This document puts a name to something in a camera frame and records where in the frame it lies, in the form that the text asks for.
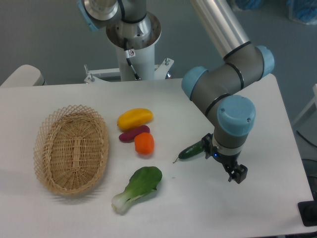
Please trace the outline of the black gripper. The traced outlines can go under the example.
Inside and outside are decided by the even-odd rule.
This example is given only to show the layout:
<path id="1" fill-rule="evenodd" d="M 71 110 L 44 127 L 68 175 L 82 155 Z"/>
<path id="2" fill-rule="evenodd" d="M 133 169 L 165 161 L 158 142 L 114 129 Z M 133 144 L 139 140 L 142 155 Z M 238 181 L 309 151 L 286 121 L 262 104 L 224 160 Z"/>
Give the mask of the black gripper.
<path id="1" fill-rule="evenodd" d="M 240 184 L 246 178 L 248 168 L 242 164 L 237 164 L 241 146 L 237 148 L 224 147 L 213 139 L 213 134 L 208 133 L 201 139 L 201 148 L 205 152 L 206 159 L 212 157 L 223 165 L 229 174 L 228 182 L 235 181 Z"/>

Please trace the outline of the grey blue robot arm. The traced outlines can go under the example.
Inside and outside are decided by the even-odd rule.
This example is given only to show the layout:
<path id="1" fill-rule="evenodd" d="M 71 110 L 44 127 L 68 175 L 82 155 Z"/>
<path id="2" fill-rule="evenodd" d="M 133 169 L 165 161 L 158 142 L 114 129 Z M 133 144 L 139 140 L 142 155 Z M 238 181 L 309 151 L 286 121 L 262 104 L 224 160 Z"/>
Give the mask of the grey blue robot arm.
<path id="1" fill-rule="evenodd" d="M 116 47 L 122 81 L 164 78 L 155 68 L 154 46 L 161 35 L 158 19 L 144 0 L 80 0 L 78 8 L 92 31 L 106 29 Z M 193 0 L 191 5 L 224 60 L 215 70 L 202 66 L 188 71 L 181 87 L 214 126 L 201 140 L 206 157 L 221 163 L 230 180 L 241 183 L 247 167 L 237 162 L 251 131 L 256 111 L 238 92 L 270 74 L 274 57 L 264 46 L 255 47 L 224 0 Z"/>

